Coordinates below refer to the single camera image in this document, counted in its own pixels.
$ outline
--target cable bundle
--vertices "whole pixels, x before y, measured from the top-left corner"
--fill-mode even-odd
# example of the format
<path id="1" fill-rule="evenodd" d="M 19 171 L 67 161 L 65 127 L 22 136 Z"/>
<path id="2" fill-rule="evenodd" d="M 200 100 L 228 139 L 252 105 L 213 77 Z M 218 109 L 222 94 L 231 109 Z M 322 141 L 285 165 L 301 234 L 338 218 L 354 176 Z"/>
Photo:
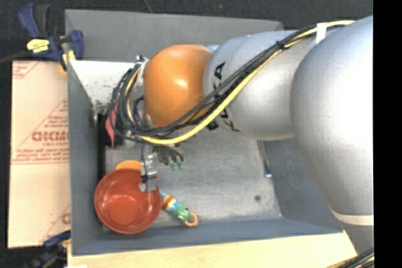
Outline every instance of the cable bundle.
<path id="1" fill-rule="evenodd" d="M 330 30 L 350 23 L 353 23 L 353 21 L 335 21 L 326 23 L 326 28 Z M 139 71 L 142 66 L 141 63 L 135 63 L 124 74 L 113 91 L 111 104 L 107 111 L 108 116 L 112 116 L 113 113 L 116 115 L 116 122 L 111 125 L 114 126 L 117 135 L 132 141 L 149 142 L 156 145 L 169 145 L 182 142 L 207 127 L 232 102 L 253 76 L 276 55 L 305 38 L 315 36 L 316 33 L 316 26 L 307 27 L 296 31 L 282 41 L 277 41 L 273 46 L 256 55 L 225 79 L 215 90 L 205 96 L 201 102 L 186 114 L 165 127 L 151 127 L 144 120 L 143 116 L 140 115 L 138 105 L 144 99 L 143 96 L 137 98 L 131 108 L 130 95 L 138 81 Z M 205 107 L 207 111 L 195 118 L 197 113 Z M 116 129 L 115 125 L 117 123 L 120 123 L 127 134 Z M 180 130 L 189 127 L 191 127 L 189 131 L 180 134 Z"/>

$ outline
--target yellow cable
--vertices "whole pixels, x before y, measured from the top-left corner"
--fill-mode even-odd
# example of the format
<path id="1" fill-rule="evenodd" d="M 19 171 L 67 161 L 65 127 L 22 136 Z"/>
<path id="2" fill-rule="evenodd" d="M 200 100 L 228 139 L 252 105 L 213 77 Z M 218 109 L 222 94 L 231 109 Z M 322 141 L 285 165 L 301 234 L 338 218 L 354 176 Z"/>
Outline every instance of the yellow cable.
<path id="1" fill-rule="evenodd" d="M 353 23 L 353 20 L 342 20 L 342 21 L 333 21 L 331 23 L 326 23 L 326 27 L 329 28 L 331 26 L 336 26 L 336 25 L 348 25 Z M 314 27 L 305 33 L 297 36 L 295 40 L 285 46 L 285 48 L 289 48 L 293 46 L 294 44 L 298 43 L 302 39 L 298 39 L 301 37 L 304 37 L 306 35 L 311 35 L 314 34 L 317 31 L 317 27 Z M 211 113 L 208 115 L 201 123 L 199 123 L 197 126 L 195 126 L 193 129 L 190 131 L 184 133 L 181 136 L 178 137 L 173 137 L 171 139 L 157 139 L 154 137 L 149 137 L 149 136 L 141 136 L 142 139 L 144 139 L 147 142 L 153 143 L 153 144 L 175 144 L 182 142 L 184 140 L 187 140 L 188 138 L 194 136 L 196 133 L 200 132 L 204 127 L 206 127 L 209 123 L 211 123 L 233 100 L 234 98 L 238 95 L 238 93 L 247 85 L 247 83 L 250 82 L 250 80 L 257 74 L 260 69 L 262 69 L 265 64 L 270 62 L 276 55 L 281 53 L 282 50 L 278 50 L 275 53 L 273 53 L 264 63 L 262 63 L 259 67 L 257 67 L 254 71 L 252 71 L 227 97 L 225 100 L 222 101 L 222 103 Z"/>
<path id="2" fill-rule="evenodd" d="M 133 83 L 134 79 L 136 78 L 138 72 L 139 72 L 139 70 L 136 70 L 136 72 L 131 77 L 131 79 L 130 79 L 130 81 L 128 83 L 128 86 L 127 86 L 126 93 L 124 93 L 125 95 L 127 95 L 128 89 L 130 88 L 131 84 Z M 131 119 L 131 121 L 134 122 L 133 115 L 132 115 L 131 109 L 130 109 L 130 99 L 129 99 L 129 97 L 127 98 L 127 113 L 128 113 L 129 118 Z"/>
<path id="3" fill-rule="evenodd" d="M 247 83 L 257 74 L 260 69 L 262 69 L 265 64 L 270 62 L 277 54 L 282 52 L 282 50 L 278 50 L 273 53 L 264 63 L 262 63 L 259 67 L 253 70 L 227 97 L 222 101 L 222 103 L 211 113 L 208 115 L 201 123 L 195 126 L 193 129 L 184 133 L 182 136 L 174 137 L 171 139 L 155 139 L 153 137 L 141 136 L 142 139 L 154 144 L 174 144 L 179 143 L 184 140 L 187 140 L 189 137 L 192 137 L 196 133 L 200 132 L 204 127 L 206 127 L 209 123 L 211 123 L 224 109 L 227 107 L 232 100 L 238 95 L 238 93 L 247 85 Z"/>

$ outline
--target small toy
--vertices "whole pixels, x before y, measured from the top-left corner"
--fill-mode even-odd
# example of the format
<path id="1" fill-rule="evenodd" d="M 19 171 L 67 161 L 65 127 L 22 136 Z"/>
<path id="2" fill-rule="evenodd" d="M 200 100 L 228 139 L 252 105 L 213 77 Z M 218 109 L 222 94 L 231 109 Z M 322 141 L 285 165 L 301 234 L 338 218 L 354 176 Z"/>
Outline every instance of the small toy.
<path id="1" fill-rule="evenodd" d="M 161 197 L 162 209 L 173 215 L 177 220 L 188 227 L 195 227 L 198 225 L 198 218 L 194 212 L 191 212 L 182 203 L 163 191 L 161 191 Z"/>

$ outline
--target yellow label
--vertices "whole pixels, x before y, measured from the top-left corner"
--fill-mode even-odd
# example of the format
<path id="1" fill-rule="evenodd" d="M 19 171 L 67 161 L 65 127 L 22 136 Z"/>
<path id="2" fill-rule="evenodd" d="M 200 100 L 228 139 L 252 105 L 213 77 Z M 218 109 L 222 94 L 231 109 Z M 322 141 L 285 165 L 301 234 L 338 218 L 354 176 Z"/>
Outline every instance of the yellow label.
<path id="1" fill-rule="evenodd" d="M 33 51 L 33 53 L 35 54 L 40 53 L 41 51 L 47 51 L 49 49 L 49 41 L 34 39 L 26 44 L 26 47 L 27 49 Z"/>

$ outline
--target cardboard sheet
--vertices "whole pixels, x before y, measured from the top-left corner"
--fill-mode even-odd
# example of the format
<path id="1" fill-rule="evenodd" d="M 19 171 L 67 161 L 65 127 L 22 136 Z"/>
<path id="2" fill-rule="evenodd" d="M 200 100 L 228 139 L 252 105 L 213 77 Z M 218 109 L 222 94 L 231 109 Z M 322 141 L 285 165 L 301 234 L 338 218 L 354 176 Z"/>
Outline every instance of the cardboard sheet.
<path id="1" fill-rule="evenodd" d="M 8 247 L 41 245 L 70 228 L 67 73 L 13 63 Z"/>

